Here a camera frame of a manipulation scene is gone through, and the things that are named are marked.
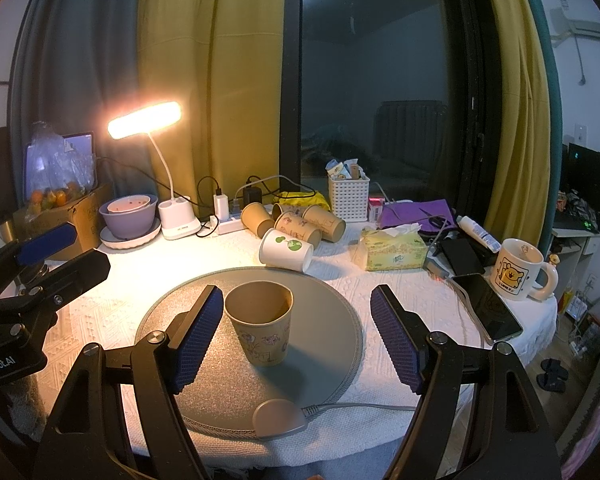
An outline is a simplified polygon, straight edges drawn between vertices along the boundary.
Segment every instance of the white tablecloth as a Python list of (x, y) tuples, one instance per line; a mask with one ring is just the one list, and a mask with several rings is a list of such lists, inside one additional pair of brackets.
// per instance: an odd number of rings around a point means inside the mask
[[(418, 313), (431, 330), (442, 330), (458, 344), (480, 346), (480, 336), (455, 292), (424, 270), (363, 272), (351, 263), (351, 244), (364, 224), (351, 224), (337, 244), (321, 243), (308, 274), (339, 291), (355, 308), (364, 332), (360, 370), (340, 402), (374, 402), (415, 406), (418, 397), (398, 381), (378, 330), (371, 319), (369, 297), (380, 283), (391, 286), (407, 310)], [(109, 279), (64, 307), (49, 331), (44, 351), (48, 365), (37, 374), (50, 411), (62, 382), (82, 347), (92, 341), (105, 349), (130, 346), (142, 317), (163, 294), (180, 283), (215, 270), (259, 266), (260, 240), (248, 231), (208, 238), (168, 241), (159, 235), (135, 250), (111, 251)], [(554, 298), (509, 303), (524, 328), (511, 341), (523, 364), (547, 346), (555, 331)], [(459, 407), (470, 400), (464, 388)], [(146, 453), (131, 386), (123, 386), (123, 402), (131, 443)], [(246, 469), (296, 466), (332, 460), (390, 442), (404, 435), (413, 413), (373, 408), (330, 410), (302, 433), (271, 442), (223, 440), (191, 433), (205, 464)]]

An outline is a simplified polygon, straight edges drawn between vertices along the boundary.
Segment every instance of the round gray mat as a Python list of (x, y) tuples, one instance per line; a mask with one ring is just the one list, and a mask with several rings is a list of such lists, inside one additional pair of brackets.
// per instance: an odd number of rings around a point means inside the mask
[(353, 381), (362, 357), (362, 327), (352, 306), (321, 280), (270, 267), (240, 267), (200, 276), (174, 288), (144, 316), (136, 342), (152, 330), (166, 330), (207, 285), (224, 296), (237, 285), (267, 280), (294, 295), (288, 353), (273, 367), (247, 361), (226, 315), (206, 352), (196, 380), (176, 396), (193, 431), (222, 438), (255, 438), (251, 416), (267, 399), (288, 399), (300, 408), (335, 402)]

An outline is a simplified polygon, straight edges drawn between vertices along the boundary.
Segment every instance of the teal curtain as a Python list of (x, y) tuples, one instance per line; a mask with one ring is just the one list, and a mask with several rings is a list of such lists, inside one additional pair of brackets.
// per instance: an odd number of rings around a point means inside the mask
[(58, 134), (92, 131), (100, 183), (117, 196), (156, 193), (148, 139), (113, 140), (109, 120), (141, 106), (138, 0), (30, 0), (13, 59), (8, 104), (13, 176), (23, 203), (23, 155), (35, 121)]
[(558, 69), (555, 65), (554, 49), (551, 44), (551, 33), (546, 22), (546, 15), (542, 0), (528, 0), (531, 12), (536, 22), (542, 56), (544, 57), (544, 69), (549, 87), (549, 109), (550, 109), (550, 160), (551, 170), (549, 177), (549, 191), (547, 193), (547, 205), (544, 213), (544, 224), (538, 248), (542, 254), (547, 254), (551, 242), (551, 229), (554, 226), (555, 203), (558, 199), (558, 187), (560, 186), (560, 168), (562, 167), (562, 101), (560, 98), (560, 81)]

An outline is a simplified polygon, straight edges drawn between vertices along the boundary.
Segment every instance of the window glass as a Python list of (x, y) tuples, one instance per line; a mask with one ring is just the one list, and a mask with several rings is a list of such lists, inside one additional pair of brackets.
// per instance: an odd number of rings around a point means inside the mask
[(420, 198), (443, 163), (446, 69), (439, 0), (302, 0), (304, 181), (357, 158), (392, 198)]

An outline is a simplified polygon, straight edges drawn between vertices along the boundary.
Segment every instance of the mug handle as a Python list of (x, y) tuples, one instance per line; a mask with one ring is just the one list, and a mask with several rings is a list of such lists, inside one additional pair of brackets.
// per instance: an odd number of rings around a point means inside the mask
[(529, 295), (538, 301), (544, 301), (554, 293), (555, 287), (558, 285), (558, 271), (555, 269), (555, 266), (547, 262), (542, 262), (540, 268), (544, 270), (548, 278), (546, 285), (543, 288), (532, 287)]

